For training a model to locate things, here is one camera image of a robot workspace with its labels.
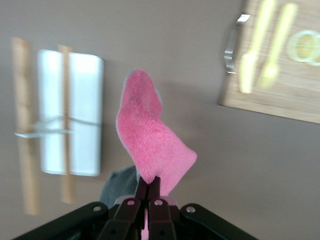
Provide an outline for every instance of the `bamboo stick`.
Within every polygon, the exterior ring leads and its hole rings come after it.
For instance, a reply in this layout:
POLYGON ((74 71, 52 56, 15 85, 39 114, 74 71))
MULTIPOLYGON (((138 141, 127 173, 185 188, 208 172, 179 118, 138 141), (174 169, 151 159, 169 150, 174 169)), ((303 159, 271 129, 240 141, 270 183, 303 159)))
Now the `bamboo stick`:
MULTIPOLYGON (((59 52, 62 53, 62 81, 63 81, 63 123, 64 129, 69 130, 69 92, 70 92, 70 55, 72 49, 68 46, 59 45, 59 52)), ((64 134, 64 165, 65 174, 61 177, 61 200, 71 204, 76 199, 75 179, 71 174, 71 153, 70 136, 64 134)))
MULTIPOLYGON (((31 84, 31 43, 13 37, 13 78, 15 88, 16 128, 19 133, 33 131, 32 117, 32 84, 31 84)), ((37 157, 35 140, 32 138, 18 138, 20 171, 24 200, 24 211, 27 214, 40 213, 40 191, 37 174, 37 157)))

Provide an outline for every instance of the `wooden cutting board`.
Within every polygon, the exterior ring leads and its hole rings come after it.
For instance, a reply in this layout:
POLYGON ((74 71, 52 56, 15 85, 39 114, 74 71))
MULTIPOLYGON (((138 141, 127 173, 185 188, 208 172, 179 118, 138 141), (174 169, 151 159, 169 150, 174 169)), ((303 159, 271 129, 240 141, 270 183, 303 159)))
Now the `wooden cutting board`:
POLYGON ((313 30, 320 33, 320 1, 292 1, 298 3, 299 10, 279 57, 278 78, 271 89, 261 89, 256 87, 256 83, 268 56, 280 9, 283 4, 290 2, 288 0, 277 1, 276 11, 258 56, 252 93, 240 92, 239 62, 241 56, 250 48, 260 2, 260 0, 248 0, 244 7, 243 12, 249 14, 250 18, 242 26, 241 39, 238 41, 238 51, 234 60, 236 74, 229 74, 226 77, 226 88, 221 104, 227 107, 320 124, 320 66, 310 66, 306 63, 292 61, 286 51, 288 39, 295 33, 303 30, 313 30))

